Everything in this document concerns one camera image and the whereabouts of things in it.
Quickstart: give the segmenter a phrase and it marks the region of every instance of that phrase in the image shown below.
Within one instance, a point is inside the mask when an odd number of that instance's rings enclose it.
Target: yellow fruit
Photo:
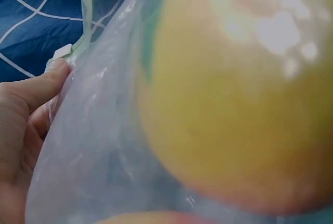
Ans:
[[[142,212],[125,214],[98,222],[98,224],[216,224],[199,217],[176,212]]]
[[[266,214],[333,199],[331,5],[163,0],[138,105],[151,149],[172,175]]]

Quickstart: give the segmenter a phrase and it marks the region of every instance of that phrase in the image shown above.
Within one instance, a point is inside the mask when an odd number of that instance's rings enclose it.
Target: white line pattern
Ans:
[[[27,72],[26,70],[22,69],[20,66],[17,64],[13,63],[11,60],[9,60],[7,57],[5,57],[3,54],[0,53],[0,59],[3,60],[4,62],[8,63],[11,65],[13,68],[16,70],[20,71],[21,73],[25,74],[27,77],[33,78],[35,77],[32,73]]]
[[[31,18],[33,18],[34,16],[37,15],[37,12],[40,11],[43,6],[46,4],[48,0],[43,0],[43,2],[41,3],[41,5],[37,8],[36,12],[34,12],[33,14],[31,14],[30,16],[28,16],[27,18],[23,19],[22,21],[18,22],[17,24],[15,24],[14,26],[12,26],[1,38],[0,38],[0,44],[4,41],[4,39],[17,27],[20,26],[21,24],[25,23],[26,21],[29,21]]]
[[[63,20],[70,20],[70,21],[83,21],[82,18],[73,18],[73,17],[62,17],[62,16],[56,16],[56,15],[50,15],[44,12],[41,12],[39,10],[37,10],[36,8],[32,7],[31,5],[29,5],[28,3],[26,3],[23,0],[16,0],[18,1],[20,4],[22,4],[24,7],[26,7],[27,9],[37,13],[38,15],[44,16],[44,17],[50,17],[50,18],[55,18],[55,19],[63,19]],[[105,28],[105,26],[103,24],[98,24],[98,27],[102,27]]]

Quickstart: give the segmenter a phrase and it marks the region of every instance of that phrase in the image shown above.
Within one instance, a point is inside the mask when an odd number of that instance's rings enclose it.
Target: finger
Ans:
[[[33,126],[33,128],[38,133],[41,139],[45,138],[49,129],[50,129],[50,117],[49,112],[50,106],[48,103],[39,107],[29,119],[29,123]]]
[[[43,140],[40,138],[34,126],[28,122],[27,131],[24,136],[23,149],[21,152],[20,165],[22,171],[29,177],[32,176],[42,146]]]
[[[52,69],[47,73],[8,85],[10,93],[23,100],[34,112],[37,108],[50,101],[60,93],[61,88],[70,73],[70,67],[63,59],[54,62]]]

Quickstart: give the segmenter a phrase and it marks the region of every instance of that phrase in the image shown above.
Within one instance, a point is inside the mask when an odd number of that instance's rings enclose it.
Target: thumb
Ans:
[[[47,73],[39,77],[9,83],[9,92],[24,101],[29,113],[32,113],[60,93],[69,73],[67,62],[59,59]]]

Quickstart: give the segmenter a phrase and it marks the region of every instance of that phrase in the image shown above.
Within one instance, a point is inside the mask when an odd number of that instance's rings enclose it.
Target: fruit in bag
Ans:
[[[173,212],[142,212],[125,214],[98,224],[217,224],[201,217]]]
[[[264,214],[331,202],[332,4],[163,0],[138,105],[172,175]]]

